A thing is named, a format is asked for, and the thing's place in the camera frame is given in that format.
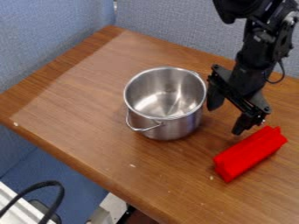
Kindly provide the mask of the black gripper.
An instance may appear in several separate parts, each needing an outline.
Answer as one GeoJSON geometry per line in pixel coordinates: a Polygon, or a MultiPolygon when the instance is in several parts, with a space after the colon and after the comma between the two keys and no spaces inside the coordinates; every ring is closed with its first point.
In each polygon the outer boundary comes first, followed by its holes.
{"type": "Polygon", "coordinates": [[[269,105],[261,94],[266,78],[272,72],[270,66],[248,66],[236,63],[228,70],[218,64],[210,66],[208,76],[206,108],[217,109],[228,100],[240,110],[230,133],[238,136],[254,124],[260,124],[270,113],[269,105]]]}

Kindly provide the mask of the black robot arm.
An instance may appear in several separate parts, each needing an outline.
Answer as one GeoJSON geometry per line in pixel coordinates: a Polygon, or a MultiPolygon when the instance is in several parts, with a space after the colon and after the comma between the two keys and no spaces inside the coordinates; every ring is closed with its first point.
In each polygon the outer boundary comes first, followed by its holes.
{"type": "Polygon", "coordinates": [[[242,46],[230,70],[214,64],[208,76],[206,108],[217,109],[230,102],[241,111],[232,133],[241,134],[260,125],[270,114],[261,89],[274,67],[293,49],[292,34],[299,22],[294,0],[212,0],[221,21],[244,19],[242,46]]]}

